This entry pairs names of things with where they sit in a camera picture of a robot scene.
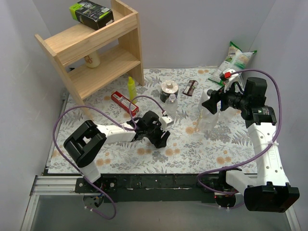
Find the clear bottle with label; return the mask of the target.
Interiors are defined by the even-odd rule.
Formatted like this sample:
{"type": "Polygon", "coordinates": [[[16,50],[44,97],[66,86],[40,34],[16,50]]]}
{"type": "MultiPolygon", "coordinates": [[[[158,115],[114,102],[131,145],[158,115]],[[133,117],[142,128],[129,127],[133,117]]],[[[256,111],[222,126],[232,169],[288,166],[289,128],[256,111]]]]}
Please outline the clear bottle with label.
{"type": "Polygon", "coordinates": [[[213,130],[218,121],[218,116],[218,112],[212,114],[206,108],[203,108],[197,120],[196,131],[199,133],[206,133],[213,130]]]}

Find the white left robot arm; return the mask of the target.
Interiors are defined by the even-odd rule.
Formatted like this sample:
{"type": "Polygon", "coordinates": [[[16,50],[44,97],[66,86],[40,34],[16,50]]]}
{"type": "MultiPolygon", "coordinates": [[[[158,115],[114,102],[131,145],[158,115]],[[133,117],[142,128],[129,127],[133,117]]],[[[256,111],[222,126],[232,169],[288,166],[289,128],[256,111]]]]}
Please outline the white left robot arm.
{"type": "Polygon", "coordinates": [[[173,123],[172,117],[159,116],[153,111],[148,111],[143,117],[133,118],[120,126],[96,125],[93,121],[87,120],[65,140],[64,148],[82,175],[94,183],[101,177],[95,158],[103,145],[147,138],[155,148],[165,148],[170,136],[167,127],[173,123]]]}

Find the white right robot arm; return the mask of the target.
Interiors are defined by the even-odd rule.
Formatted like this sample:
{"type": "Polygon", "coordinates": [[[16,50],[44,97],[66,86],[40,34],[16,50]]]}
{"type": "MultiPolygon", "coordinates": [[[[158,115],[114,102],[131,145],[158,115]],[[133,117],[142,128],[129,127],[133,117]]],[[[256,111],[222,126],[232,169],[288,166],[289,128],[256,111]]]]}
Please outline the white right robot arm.
{"type": "Polygon", "coordinates": [[[241,111],[252,141],[257,163],[257,180],[246,176],[239,167],[226,167],[219,171],[219,180],[243,195],[249,211],[284,213],[300,197],[299,189],[292,187],[283,170],[276,137],[277,120],[274,109],[265,105],[266,80],[258,77],[247,79],[242,92],[235,89],[208,90],[209,99],[202,106],[217,113],[217,104],[224,111],[230,107],[241,111]]]}

